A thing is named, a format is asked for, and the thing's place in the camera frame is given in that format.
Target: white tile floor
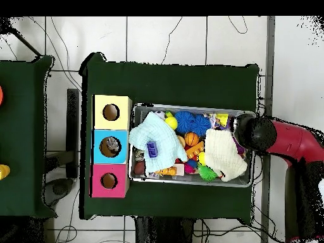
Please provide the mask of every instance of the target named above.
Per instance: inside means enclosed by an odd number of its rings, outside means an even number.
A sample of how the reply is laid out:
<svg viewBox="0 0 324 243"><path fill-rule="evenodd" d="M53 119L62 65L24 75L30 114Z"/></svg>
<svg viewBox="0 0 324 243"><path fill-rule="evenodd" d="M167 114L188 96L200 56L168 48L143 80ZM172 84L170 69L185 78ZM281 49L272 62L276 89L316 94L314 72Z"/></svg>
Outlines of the white tile floor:
<svg viewBox="0 0 324 243"><path fill-rule="evenodd" d="M104 53L108 61L136 61L140 63L161 63L165 57L169 33L180 20L175 17L33 17L46 32L30 18L24 17L14 22L22 35L40 53L50 54L56 58L51 77L47 83L47 149L50 151L65 150L65 116L66 89L75 88L76 82L81 85L81 77L76 71L81 62L91 52ZM244 32L243 17L231 16L237 30ZM235 65L245 66L257 63L260 74L265 73L266 65L266 17L245 16L247 33L239 34L227 16L209 16L208 36L206 38L206 17L183 17L178 27L170 35L170 45L164 64L181 65ZM69 61L64 40L68 50ZM34 55L15 37L5 37L18 60L31 61ZM15 59L14 54L0 39L0 59ZM57 72L71 70L74 72ZM76 80L73 85L66 77L70 75ZM264 89L264 78L261 79ZM255 174L260 173L260 162L256 160ZM57 168L47 175L48 180L65 178L65 170ZM69 243L100 243L104 240L120 240L121 242L103 243L135 243L135 226L131 217L97 216L93 220L80 220L78 217L77 181L72 192L60 200L56 207L57 218L49 221L47 240L55 243L59 230L70 223L73 210L72 226L78 230L76 238ZM256 187L256 205L261 207L261 184ZM261 214L256 210L256 219L261 223ZM215 219L206 220L212 234L222 234L239 226L237 220ZM195 224L195 234L201 235L202 223ZM65 241L67 231L62 231L58 242ZM70 239L75 236L71 231ZM209 243L260 243L260 238L248 228L230 232L223 237L209 237ZM193 237L194 243L201 243L201 238Z"/></svg>

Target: light blue cloth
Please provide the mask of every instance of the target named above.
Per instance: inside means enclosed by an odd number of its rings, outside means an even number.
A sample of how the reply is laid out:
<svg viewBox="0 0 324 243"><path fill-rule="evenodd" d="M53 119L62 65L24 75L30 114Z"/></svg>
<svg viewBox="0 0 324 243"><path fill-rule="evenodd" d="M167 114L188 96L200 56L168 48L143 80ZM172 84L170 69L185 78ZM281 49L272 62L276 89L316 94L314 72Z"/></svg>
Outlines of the light blue cloth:
<svg viewBox="0 0 324 243"><path fill-rule="evenodd" d="M158 148L156 158L149 157L146 145L148 142L156 143ZM149 112L143 123L130 131L129 143L144 151L147 172L169 168L175 164L177 158L187 161L187 154L175 131L153 112Z"/></svg>

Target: shape sorter box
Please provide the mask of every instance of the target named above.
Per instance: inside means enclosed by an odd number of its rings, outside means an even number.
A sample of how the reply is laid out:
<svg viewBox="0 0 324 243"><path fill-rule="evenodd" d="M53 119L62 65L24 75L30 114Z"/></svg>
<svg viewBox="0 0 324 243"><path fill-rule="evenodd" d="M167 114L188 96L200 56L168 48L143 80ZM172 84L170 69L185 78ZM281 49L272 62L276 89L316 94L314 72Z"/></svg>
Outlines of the shape sorter box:
<svg viewBox="0 0 324 243"><path fill-rule="evenodd" d="M92 96L92 126L96 130L129 130L132 100L127 96ZM109 118L109 108L116 111L116 117Z"/></svg>
<svg viewBox="0 0 324 243"><path fill-rule="evenodd" d="M115 156L105 156L101 151L102 142L113 137L121 147ZM94 130L94 159L92 164L127 164L128 163L128 130Z"/></svg>
<svg viewBox="0 0 324 243"><path fill-rule="evenodd" d="M105 176L114 182L104 182ZM127 164L94 164L92 166L91 197L119 197L124 198L129 188Z"/></svg>

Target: round hole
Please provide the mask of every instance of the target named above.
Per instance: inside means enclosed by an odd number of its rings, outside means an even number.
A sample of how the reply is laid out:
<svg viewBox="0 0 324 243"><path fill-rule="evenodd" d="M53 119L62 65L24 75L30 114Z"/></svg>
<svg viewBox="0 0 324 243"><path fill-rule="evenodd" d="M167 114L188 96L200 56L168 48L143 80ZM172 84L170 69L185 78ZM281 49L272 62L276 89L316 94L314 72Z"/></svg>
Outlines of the round hole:
<svg viewBox="0 0 324 243"><path fill-rule="evenodd" d="M103 109L104 119L115 121L119 118L119 108L115 104L107 104Z"/></svg>
<svg viewBox="0 0 324 243"><path fill-rule="evenodd" d="M117 138L110 136L101 141L99 149L101 154L107 158L114 158L120 153L122 144Z"/></svg>
<svg viewBox="0 0 324 243"><path fill-rule="evenodd" d="M104 188L112 189L117 185L117 177L113 173L106 173L101 177L101 185Z"/></svg>

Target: gray plastic bin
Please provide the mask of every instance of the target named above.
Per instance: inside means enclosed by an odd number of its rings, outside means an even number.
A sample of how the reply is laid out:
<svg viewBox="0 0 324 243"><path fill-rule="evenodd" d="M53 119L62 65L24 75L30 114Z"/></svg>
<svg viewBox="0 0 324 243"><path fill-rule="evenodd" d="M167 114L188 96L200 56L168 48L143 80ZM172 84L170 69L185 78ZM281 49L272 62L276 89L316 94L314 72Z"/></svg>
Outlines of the gray plastic bin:
<svg viewBox="0 0 324 243"><path fill-rule="evenodd" d="M202 113L227 113L230 116L239 116L243 113L249 113L255 116L255 113L251 111L240 111L240 110L227 110L227 109L216 109L216 108L197 108L197 107L186 107L186 106L170 106L162 104L141 104L137 103L132 109L132 122L131 127L136 127L142 123L150 111L170 111L173 115L178 111L189 111L193 114ZM210 185L210 186L227 186L227 187L248 187L252 183L252 174L254 171L254 153L250 150L246 152L245 161L247 163L247 170L239 177L229 181L223 182L220 179L216 179L212 182L204 181L199 174L185 174L184 176L171 176L164 175L159 177L147 177L145 175L136 175L134 173L135 161L135 147L130 145L129 154L129 177L138 182L159 182L159 183L170 183L170 184L191 184L191 185Z"/></svg>

